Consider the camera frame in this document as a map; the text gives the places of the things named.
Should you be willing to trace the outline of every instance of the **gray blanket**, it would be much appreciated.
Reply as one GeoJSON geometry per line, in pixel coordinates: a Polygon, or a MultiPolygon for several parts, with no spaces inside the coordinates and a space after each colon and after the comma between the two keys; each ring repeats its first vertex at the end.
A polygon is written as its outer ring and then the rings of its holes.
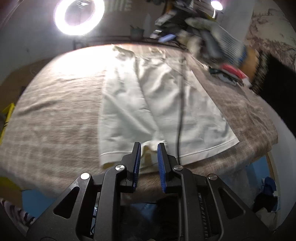
{"type": "MultiPolygon", "coordinates": [[[[150,51],[181,57],[172,47],[120,45],[142,56],[150,51]]],[[[56,57],[29,84],[12,114],[0,146],[0,175],[23,189],[57,196],[81,173],[104,172],[99,166],[98,117],[106,66],[102,56],[111,46],[89,47],[56,57]]],[[[225,116],[239,143],[211,158],[187,165],[196,174],[235,172],[265,155],[277,143],[277,131],[245,87],[212,78],[190,54],[187,62],[225,116]]],[[[161,198],[157,173],[139,177],[126,202],[161,198]]]]}

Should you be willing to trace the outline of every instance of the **blue cloth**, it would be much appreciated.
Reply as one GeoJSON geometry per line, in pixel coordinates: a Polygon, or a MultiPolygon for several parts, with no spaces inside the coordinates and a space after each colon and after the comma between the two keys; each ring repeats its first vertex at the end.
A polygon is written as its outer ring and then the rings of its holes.
{"type": "Polygon", "coordinates": [[[23,209],[35,218],[38,218],[55,200],[37,190],[22,191],[23,209]]]}
{"type": "Polygon", "coordinates": [[[274,191],[276,191],[275,181],[270,177],[266,177],[264,180],[263,193],[269,196],[273,196],[274,191]]]}

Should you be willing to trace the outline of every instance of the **wallpaper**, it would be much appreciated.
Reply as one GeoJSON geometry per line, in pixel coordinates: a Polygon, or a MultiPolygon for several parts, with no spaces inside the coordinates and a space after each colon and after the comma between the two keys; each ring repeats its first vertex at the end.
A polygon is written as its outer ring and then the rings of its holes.
{"type": "Polygon", "coordinates": [[[257,0],[245,42],[295,71],[296,32],[274,1],[257,0]]]}

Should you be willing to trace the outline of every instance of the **yellow object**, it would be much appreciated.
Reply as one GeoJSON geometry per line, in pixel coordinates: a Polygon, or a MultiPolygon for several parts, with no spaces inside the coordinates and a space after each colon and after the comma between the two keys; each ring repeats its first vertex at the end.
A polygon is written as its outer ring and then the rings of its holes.
{"type": "Polygon", "coordinates": [[[12,190],[21,190],[21,188],[9,180],[7,177],[0,177],[0,186],[7,187],[12,190]]]}
{"type": "Polygon", "coordinates": [[[11,117],[11,114],[12,114],[14,108],[15,108],[14,103],[11,103],[9,106],[7,106],[7,107],[2,111],[2,113],[3,113],[4,115],[6,115],[6,120],[5,120],[5,124],[4,124],[4,128],[3,128],[3,130],[2,130],[2,133],[1,133],[1,135],[0,135],[0,144],[2,143],[3,136],[4,136],[4,132],[5,132],[5,129],[6,129],[6,126],[7,126],[8,122],[9,122],[9,119],[10,119],[10,117],[11,117]]]}

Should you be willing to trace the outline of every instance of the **red cloth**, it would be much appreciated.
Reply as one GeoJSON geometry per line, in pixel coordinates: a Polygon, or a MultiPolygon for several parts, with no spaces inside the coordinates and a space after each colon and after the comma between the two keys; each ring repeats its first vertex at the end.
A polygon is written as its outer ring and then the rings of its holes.
{"type": "Polygon", "coordinates": [[[220,65],[220,69],[224,69],[224,70],[228,71],[230,74],[233,74],[240,79],[244,79],[247,77],[242,71],[233,67],[230,64],[222,64],[222,65],[220,65]]]}

